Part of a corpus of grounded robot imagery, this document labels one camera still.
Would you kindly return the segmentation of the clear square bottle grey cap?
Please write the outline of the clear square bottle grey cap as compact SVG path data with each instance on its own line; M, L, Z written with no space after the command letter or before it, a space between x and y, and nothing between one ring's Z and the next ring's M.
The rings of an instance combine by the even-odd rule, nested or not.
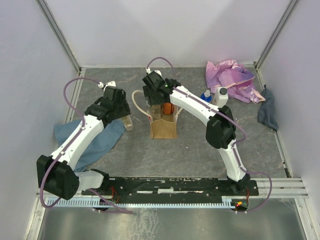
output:
M149 114L150 121L161 119L162 106L161 105L146 105L146 112Z

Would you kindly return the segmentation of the orange bottle with blue cap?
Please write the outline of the orange bottle with blue cap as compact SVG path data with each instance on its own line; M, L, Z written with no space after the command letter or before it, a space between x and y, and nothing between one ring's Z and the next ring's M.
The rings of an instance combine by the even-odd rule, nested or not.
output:
M165 115L171 115L174 112L174 105L172 103L164 103L162 105L162 111Z

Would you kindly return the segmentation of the watermelon print canvas bag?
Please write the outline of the watermelon print canvas bag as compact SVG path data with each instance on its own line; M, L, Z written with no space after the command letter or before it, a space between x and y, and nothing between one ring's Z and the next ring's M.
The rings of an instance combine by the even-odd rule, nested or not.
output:
M145 110L143 110L137 103L135 96L136 94L143 94L142 90L135 90L131 94L131 99L135 107L144 115L148 117L149 126L150 126L150 138L151 139L176 139L178 137L177 134L177 121L179 114L183 110L183 108L174 105L174 110L171 115L166 115L163 113L161 104L161 119L157 119L154 121L150 121L149 114L147 113L147 104Z

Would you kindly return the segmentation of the orange spray bottle blue top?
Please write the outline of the orange spray bottle blue top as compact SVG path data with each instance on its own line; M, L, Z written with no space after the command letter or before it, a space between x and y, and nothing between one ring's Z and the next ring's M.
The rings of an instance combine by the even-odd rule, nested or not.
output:
M200 98L202 100L204 100L207 103L210 103L212 101L212 96L211 96L211 91L210 90L206 90L201 96Z

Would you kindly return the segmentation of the white plastic bottle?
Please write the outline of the white plastic bottle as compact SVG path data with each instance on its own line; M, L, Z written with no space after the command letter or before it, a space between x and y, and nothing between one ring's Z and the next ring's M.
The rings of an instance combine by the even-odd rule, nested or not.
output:
M228 99L228 90L225 87L220 86L215 91L212 103L213 105L222 108L224 105L226 105Z

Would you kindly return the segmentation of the amber liquid bottle white cap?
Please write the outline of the amber liquid bottle white cap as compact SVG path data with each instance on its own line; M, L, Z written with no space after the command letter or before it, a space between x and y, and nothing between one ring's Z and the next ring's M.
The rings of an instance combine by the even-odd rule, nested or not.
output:
M121 118L124 127L127 131L131 131L133 129L133 121L130 115L124 116Z

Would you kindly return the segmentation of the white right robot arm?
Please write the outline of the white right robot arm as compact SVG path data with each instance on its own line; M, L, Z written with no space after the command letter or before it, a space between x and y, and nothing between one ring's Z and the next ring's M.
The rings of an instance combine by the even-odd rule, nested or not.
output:
M172 78L163 78L158 70L146 70L143 93L149 105L171 103L193 116L205 126L205 139L220 153L226 167L229 191L236 196L247 190L250 174L244 167L236 142L236 123L231 109L226 105L215 106L191 93Z

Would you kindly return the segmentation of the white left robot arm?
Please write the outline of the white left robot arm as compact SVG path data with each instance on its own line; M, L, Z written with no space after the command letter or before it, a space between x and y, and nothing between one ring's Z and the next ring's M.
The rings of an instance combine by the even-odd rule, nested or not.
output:
M49 192L70 200L78 191L93 189L99 195L110 191L110 182L96 170L75 172L76 165L94 138L108 124L131 114L126 92L106 86L103 96L90 105L74 132L51 155L41 155L36 162L40 192Z

